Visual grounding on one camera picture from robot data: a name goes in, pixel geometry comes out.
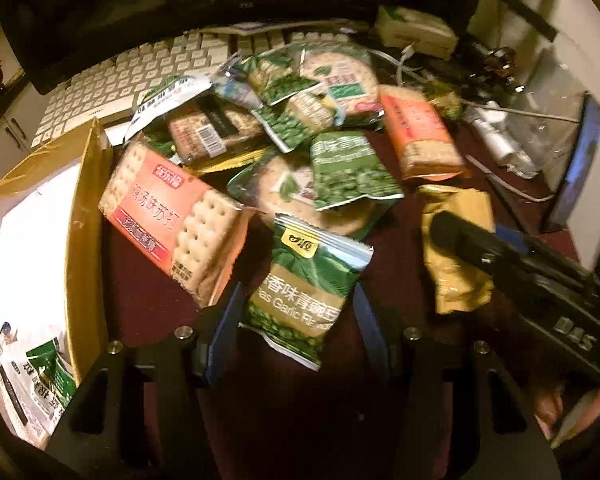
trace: white keyboard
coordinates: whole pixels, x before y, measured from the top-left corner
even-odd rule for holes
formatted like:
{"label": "white keyboard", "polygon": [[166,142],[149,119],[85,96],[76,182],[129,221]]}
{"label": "white keyboard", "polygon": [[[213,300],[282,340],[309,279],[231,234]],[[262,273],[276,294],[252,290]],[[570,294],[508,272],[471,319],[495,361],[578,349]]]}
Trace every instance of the white keyboard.
{"label": "white keyboard", "polygon": [[[347,41],[345,34],[293,32],[286,41]],[[189,31],[172,40],[145,43],[74,75],[50,93],[49,105],[31,143],[36,149],[93,117],[106,126],[130,118],[149,88],[170,75],[208,75],[232,50],[260,54],[285,44],[283,31],[254,36],[201,34]]]}

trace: cabinet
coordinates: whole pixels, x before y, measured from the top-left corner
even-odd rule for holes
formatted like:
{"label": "cabinet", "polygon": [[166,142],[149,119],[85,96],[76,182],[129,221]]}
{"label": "cabinet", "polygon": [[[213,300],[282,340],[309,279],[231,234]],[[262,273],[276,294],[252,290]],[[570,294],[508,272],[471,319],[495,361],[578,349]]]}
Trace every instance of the cabinet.
{"label": "cabinet", "polygon": [[0,117],[0,179],[31,152],[48,101],[30,83]]}

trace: dark red desk surface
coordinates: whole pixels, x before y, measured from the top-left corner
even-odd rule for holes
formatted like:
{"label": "dark red desk surface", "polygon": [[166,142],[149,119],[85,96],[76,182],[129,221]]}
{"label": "dark red desk surface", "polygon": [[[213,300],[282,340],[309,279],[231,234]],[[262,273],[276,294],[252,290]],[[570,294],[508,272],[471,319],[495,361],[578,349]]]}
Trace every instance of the dark red desk surface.
{"label": "dark red desk surface", "polygon": [[[368,138],[398,177],[397,159],[385,134],[370,132]],[[471,131],[460,128],[456,142],[461,152],[496,170]],[[496,221],[515,227],[484,175],[470,169],[473,176],[445,184],[489,192]],[[524,181],[506,171],[498,173],[531,195],[549,193],[539,178]],[[554,357],[536,344],[497,293],[474,313],[444,317],[434,313],[434,285],[422,261],[422,205],[413,192],[421,183],[404,185],[405,198],[366,239],[374,247],[361,277],[369,295],[383,308],[396,308],[408,325],[445,342],[485,339],[523,386],[550,383],[559,368]],[[529,223],[537,226],[546,205],[517,202]],[[576,258],[567,231],[542,240]],[[270,247],[270,231],[254,219],[235,269],[248,292],[266,275]],[[109,224],[104,227],[103,264],[110,339],[145,345],[195,318],[197,308],[190,297]],[[224,378],[198,397],[225,480],[385,478],[403,401],[401,393],[381,386],[372,374],[350,304],[330,331],[320,371],[304,368],[273,351],[257,334],[239,329]],[[155,419],[148,419],[150,434],[157,434]],[[182,431],[186,438],[187,428]]]}

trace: metal screw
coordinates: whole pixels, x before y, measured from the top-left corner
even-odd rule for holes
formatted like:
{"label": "metal screw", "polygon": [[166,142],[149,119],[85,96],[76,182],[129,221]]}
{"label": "metal screw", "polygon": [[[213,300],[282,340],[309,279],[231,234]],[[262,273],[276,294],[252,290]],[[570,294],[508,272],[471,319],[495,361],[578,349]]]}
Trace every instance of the metal screw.
{"label": "metal screw", "polygon": [[422,332],[420,332],[420,330],[414,326],[405,328],[403,334],[405,338],[409,339],[410,341],[417,341],[422,337]]}
{"label": "metal screw", "polygon": [[124,347],[125,346],[122,344],[122,341],[112,341],[107,345],[107,352],[109,352],[111,355],[115,355],[122,351]]}
{"label": "metal screw", "polygon": [[173,335],[178,339],[187,339],[191,337],[191,334],[193,334],[193,329],[188,325],[179,326],[173,331]]}
{"label": "metal screw", "polygon": [[484,263],[485,265],[491,265],[495,259],[496,259],[496,255],[495,254],[484,253],[482,255],[482,257],[480,258],[480,261],[482,263]]}
{"label": "metal screw", "polygon": [[474,341],[474,350],[478,354],[488,354],[491,351],[491,347],[484,341]]}

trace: cabinet handle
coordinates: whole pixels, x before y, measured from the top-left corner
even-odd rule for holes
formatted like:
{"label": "cabinet handle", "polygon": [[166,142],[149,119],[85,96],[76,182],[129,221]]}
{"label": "cabinet handle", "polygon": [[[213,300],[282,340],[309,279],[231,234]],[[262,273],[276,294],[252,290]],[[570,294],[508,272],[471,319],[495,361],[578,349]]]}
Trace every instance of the cabinet handle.
{"label": "cabinet handle", "polygon": [[20,127],[20,125],[18,124],[18,121],[16,121],[16,119],[14,117],[11,118],[11,123],[20,130],[20,133],[22,134],[22,138],[26,139],[27,138],[27,134],[24,132],[24,130]]}
{"label": "cabinet handle", "polygon": [[4,131],[7,132],[11,136],[11,139],[13,139],[13,142],[15,142],[18,149],[21,150],[22,148],[20,147],[20,141],[18,140],[18,138],[15,135],[13,135],[13,132],[11,131],[11,129],[8,126],[6,126]]}

